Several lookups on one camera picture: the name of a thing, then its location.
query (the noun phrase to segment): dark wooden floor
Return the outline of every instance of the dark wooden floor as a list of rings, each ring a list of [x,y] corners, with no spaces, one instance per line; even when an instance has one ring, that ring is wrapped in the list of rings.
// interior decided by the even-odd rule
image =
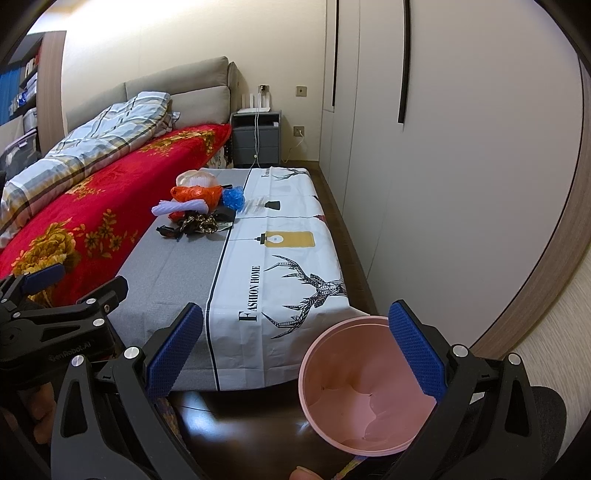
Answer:
[[[310,172],[350,304],[375,313],[357,254],[318,163],[291,162],[290,166]],[[212,480],[288,480],[298,465],[328,480],[351,459],[310,427],[296,381],[250,391],[175,393],[171,402],[189,449]]]

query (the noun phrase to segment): plaid quilt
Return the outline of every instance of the plaid quilt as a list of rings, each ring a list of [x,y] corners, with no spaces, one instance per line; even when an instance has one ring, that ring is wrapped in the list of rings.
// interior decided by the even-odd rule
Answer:
[[[0,250],[54,199],[94,172],[171,129],[170,95],[142,92],[76,128],[7,182],[0,203]]]

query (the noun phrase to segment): finger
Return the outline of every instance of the finger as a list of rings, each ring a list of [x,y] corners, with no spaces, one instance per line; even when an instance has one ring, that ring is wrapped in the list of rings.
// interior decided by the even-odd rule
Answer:
[[[308,470],[302,466],[296,467],[291,473],[290,480],[322,480],[321,477],[316,475],[313,471]]]
[[[18,430],[17,418],[12,413],[10,413],[8,410],[5,410],[4,408],[0,407],[0,412],[2,412],[4,414],[4,418],[6,419],[6,423],[8,423],[8,426],[10,427],[10,429],[13,432],[16,432]]]
[[[56,411],[52,409],[33,429],[33,436],[39,445],[51,442],[51,432],[53,430],[53,419],[55,415]]]
[[[56,406],[53,398],[53,386],[51,383],[42,385],[29,400],[29,412],[36,420],[41,420]]]

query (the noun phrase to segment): red blanket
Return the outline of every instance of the red blanket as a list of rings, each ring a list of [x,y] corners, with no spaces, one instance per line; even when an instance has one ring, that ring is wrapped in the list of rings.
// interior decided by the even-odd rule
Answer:
[[[91,175],[48,205],[0,253],[0,278],[61,263],[64,279],[34,300],[74,303],[116,276],[153,223],[151,208],[170,200],[176,177],[203,167],[229,136],[229,125],[177,130]]]

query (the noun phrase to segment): blue gripper pad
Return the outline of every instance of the blue gripper pad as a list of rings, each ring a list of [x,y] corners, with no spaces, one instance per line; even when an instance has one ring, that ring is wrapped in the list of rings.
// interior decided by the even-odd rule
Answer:
[[[25,277],[22,284],[22,292],[25,295],[35,295],[47,287],[55,285],[66,275],[66,269],[62,264],[52,265]]]
[[[423,393],[440,403],[447,391],[445,367],[441,359],[398,302],[390,307],[388,324]]]
[[[166,397],[203,331],[203,312],[193,305],[146,368],[146,395],[152,401]]]

